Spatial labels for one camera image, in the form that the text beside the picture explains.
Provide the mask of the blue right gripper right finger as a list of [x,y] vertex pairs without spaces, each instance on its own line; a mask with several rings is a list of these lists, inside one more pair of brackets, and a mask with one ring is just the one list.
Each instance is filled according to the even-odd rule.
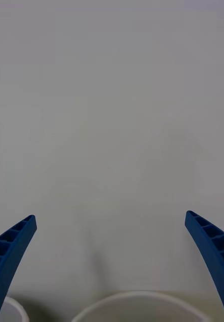
[[224,306],[224,232],[189,210],[185,227],[198,247]]

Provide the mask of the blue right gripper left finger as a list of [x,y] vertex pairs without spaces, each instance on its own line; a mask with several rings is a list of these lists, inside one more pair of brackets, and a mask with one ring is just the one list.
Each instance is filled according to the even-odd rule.
[[34,215],[29,215],[0,235],[0,310],[36,230],[36,218]]

